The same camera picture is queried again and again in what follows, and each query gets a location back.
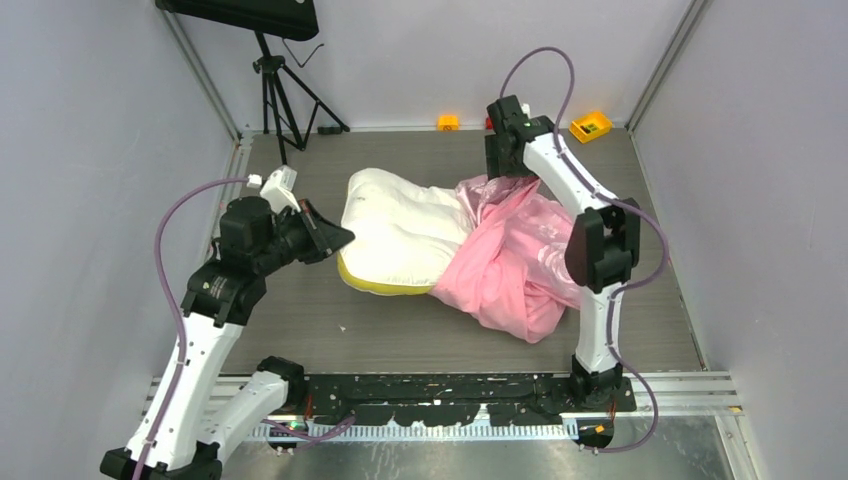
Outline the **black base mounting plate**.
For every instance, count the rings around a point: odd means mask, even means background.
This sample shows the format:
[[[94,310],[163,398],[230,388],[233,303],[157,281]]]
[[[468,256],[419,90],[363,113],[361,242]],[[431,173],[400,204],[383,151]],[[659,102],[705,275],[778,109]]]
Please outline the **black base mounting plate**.
[[[353,416],[357,426],[466,426],[485,414],[494,426],[554,425],[563,414],[609,417],[636,410],[630,381],[578,396],[566,375],[314,374],[282,408],[323,425]]]

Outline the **small black adapter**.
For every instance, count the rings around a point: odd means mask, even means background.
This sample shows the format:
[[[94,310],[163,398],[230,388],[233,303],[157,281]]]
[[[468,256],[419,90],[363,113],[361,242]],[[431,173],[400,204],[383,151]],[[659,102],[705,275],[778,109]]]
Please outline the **small black adapter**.
[[[340,135],[345,132],[345,129],[339,125],[319,126],[317,133],[322,136]]]

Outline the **orange toy block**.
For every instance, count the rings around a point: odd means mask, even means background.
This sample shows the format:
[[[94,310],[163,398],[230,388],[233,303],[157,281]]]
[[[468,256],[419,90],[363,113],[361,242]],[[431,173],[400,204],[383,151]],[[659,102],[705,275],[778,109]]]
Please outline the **orange toy block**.
[[[440,115],[437,119],[439,131],[457,131],[459,128],[460,121],[456,115]]]

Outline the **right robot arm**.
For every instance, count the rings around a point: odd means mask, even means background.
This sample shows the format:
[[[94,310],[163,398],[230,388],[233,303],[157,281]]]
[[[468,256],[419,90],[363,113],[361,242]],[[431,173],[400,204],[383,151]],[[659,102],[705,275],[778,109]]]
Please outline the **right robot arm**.
[[[485,138],[487,173],[541,180],[573,219],[564,265],[580,288],[579,339],[567,392],[575,407],[596,410],[623,386],[618,347],[618,289],[639,263],[639,205],[603,187],[568,148],[546,116],[530,117],[516,96],[487,107],[492,133]]]

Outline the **pink floral pillowcase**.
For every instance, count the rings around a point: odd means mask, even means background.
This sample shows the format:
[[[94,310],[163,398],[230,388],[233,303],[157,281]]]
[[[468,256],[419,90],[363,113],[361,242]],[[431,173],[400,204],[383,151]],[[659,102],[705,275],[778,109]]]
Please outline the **pink floral pillowcase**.
[[[461,181],[455,192],[473,230],[430,291],[481,326],[530,344],[580,307],[564,262],[572,216],[539,187],[530,178]]]

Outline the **white yellow-edged pillow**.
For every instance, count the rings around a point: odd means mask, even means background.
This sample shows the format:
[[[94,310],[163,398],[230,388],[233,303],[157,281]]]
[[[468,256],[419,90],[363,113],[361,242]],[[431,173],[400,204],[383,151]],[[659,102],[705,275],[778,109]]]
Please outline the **white yellow-edged pillow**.
[[[341,226],[355,239],[337,254],[345,284],[380,296],[426,295],[474,221],[452,189],[419,186],[378,168],[351,175]]]

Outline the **yellow toy bin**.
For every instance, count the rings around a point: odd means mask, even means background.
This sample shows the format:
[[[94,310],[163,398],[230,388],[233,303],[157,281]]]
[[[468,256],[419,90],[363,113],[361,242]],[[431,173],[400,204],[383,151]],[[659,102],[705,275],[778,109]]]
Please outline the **yellow toy bin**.
[[[569,132],[581,143],[586,144],[613,128],[613,122],[601,111],[590,112],[571,122]]]

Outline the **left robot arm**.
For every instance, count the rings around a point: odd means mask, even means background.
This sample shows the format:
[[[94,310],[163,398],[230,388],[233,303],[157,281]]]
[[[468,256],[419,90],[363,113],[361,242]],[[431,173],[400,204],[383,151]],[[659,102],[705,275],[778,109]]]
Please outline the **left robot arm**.
[[[177,309],[181,328],[150,408],[127,445],[103,456],[100,471],[110,478],[218,479],[269,414],[293,414],[305,405],[303,367],[269,356],[223,407],[206,413],[221,368],[267,291],[267,277],[293,262],[321,262],[355,235],[307,199],[275,210],[259,196],[231,201],[219,230],[216,257],[187,282]]]

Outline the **black light panel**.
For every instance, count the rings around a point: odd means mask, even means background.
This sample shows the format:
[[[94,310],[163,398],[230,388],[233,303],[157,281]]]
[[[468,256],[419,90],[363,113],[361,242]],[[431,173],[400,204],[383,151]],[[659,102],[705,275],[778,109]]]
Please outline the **black light panel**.
[[[319,33],[313,1],[156,0],[160,10],[239,27],[283,39],[307,41]]]

